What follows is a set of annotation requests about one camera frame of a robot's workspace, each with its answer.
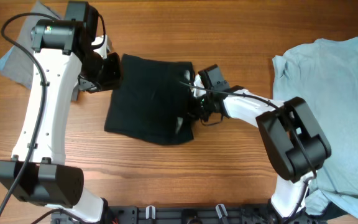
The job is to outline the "black shorts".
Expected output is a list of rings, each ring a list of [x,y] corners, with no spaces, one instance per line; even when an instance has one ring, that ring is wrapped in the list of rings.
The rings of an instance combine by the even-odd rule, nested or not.
[[[111,95],[104,130],[159,145],[193,140],[188,116],[191,62],[164,62],[125,54],[124,78]]]

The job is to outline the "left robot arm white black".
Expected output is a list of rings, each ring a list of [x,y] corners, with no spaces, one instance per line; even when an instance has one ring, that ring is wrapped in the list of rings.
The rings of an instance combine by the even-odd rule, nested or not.
[[[7,188],[1,208],[15,197],[48,207],[80,223],[112,223],[106,199],[84,186],[84,173],[65,164],[65,130],[75,87],[88,93],[118,89],[123,78],[108,38],[97,40],[102,15],[85,1],[71,1],[65,17],[41,14],[25,54],[34,76],[21,134],[10,159],[0,160]]]

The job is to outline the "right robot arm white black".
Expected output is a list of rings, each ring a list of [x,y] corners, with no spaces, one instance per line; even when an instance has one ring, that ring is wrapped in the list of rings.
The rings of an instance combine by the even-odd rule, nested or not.
[[[205,126],[211,114],[218,113],[259,130],[278,175],[267,204],[269,221],[290,223],[302,215],[310,182],[331,156],[329,141],[306,101],[297,96],[271,100],[242,86],[230,86],[217,65],[196,75],[188,72],[185,83],[193,94],[191,114]]]

